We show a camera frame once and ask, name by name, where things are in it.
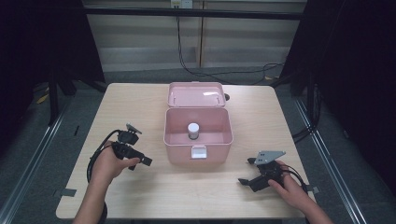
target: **pink storage box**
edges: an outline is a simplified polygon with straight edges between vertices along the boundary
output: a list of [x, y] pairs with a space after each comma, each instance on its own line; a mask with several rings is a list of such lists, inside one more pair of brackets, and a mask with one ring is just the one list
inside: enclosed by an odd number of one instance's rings
[[[163, 141], [172, 163], [225, 162], [233, 142], [221, 84], [174, 82], [169, 85]], [[199, 136], [189, 138], [188, 126], [199, 125]]]

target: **open box lid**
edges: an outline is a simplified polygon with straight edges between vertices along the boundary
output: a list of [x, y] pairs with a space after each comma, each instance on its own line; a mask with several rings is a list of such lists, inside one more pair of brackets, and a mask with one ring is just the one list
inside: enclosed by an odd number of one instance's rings
[[225, 96], [218, 82], [172, 82], [168, 104], [171, 107], [225, 106]]

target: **gray carpet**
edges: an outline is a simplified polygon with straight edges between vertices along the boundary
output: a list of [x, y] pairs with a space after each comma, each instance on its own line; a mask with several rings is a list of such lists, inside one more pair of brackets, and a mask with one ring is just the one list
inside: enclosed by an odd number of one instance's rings
[[[235, 69], [206, 69], [206, 72], [217, 73], [235, 71]], [[249, 85], [263, 78], [263, 73], [256, 74], [231, 74], [218, 75], [217, 78], [226, 79], [227, 82]], [[187, 74], [180, 69], [165, 71], [140, 71], [133, 73], [106, 74], [107, 83], [112, 82], [146, 82], [170, 83], [172, 81], [213, 81], [211, 77], [197, 77]], [[266, 85], [271, 80], [264, 79], [260, 85]], [[27, 190], [12, 223], [70, 223], [60, 220], [55, 216], [59, 198], [53, 193], [63, 189], [71, 175], [78, 153], [82, 148], [85, 138], [97, 108], [104, 96], [103, 93], [92, 90], [90, 87], [76, 83], [77, 94], [71, 98], [61, 94], [61, 105], [71, 100], [64, 114], [62, 124], [54, 136], [47, 154], [40, 163], [34, 179]], [[303, 120], [297, 110], [295, 99], [290, 96], [289, 86], [282, 85], [276, 88], [276, 94], [282, 106], [285, 118], [291, 133], [299, 132], [303, 127]], [[20, 132], [15, 139], [10, 140], [7, 155], [0, 160], [0, 202], [4, 204], [26, 164], [32, 158], [35, 149], [47, 130], [50, 119], [49, 101], [41, 105], [32, 102], [26, 116], [23, 118]], [[328, 149], [332, 153], [340, 173], [356, 197], [367, 223], [394, 223], [396, 220], [396, 200], [391, 195], [381, 179], [361, 157], [359, 149], [353, 142], [345, 138], [343, 129], [336, 118], [323, 106], [318, 130], [322, 135]], [[305, 171], [312, 186], [318, 187], [316, 194], [318, 204], [329, 214], [335, 223], [353, 223], [344, 203], [332, 182], [326, 167], [323, 165], [316, 147], [307, 136], [299, 142], [297, 149], [300, 153]], [[283, 220], [283, 223], [304, 223], [302, 218]], [[131, 223], [130, 220], [109, 220], [107, 223]], [[152, 223], [173, 223], [172, 221], [152, 221]], [[178, 223], [196, 223], [194, 221], [179, 221]], [[236, 220], [234, 223], [279, 223], [273, 220]]]

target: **light wood tabletop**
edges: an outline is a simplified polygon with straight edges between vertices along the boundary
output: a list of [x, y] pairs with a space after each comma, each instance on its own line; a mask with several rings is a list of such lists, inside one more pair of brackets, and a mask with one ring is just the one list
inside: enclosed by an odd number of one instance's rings
[[[308, 184], [276, 93], [271, 87], [224, 85], [230, 95], [225, 108], [233, 127], [233, 143], [222, 164], [176, 165], [169, 162], [163, 141], [167, 84], [111, 84], [70, 176], [56, 215], [74, 218], [87, 188], [90, 157], [109, 133], [126, 130], [131, 122], [139, 134], [134, 149], [153, 159], [151, 166], [125, 169], [110, 185], [107, 218], [289, 218], [304, 215], [288, 206], [271, 188], [253, 192], [238, 178], [252, 179], [260, 173], [247, 162], [260, 150], [281, 150], [279, 158], [292, 166]], [[117, 140], [114, 135], [110, 140]]]

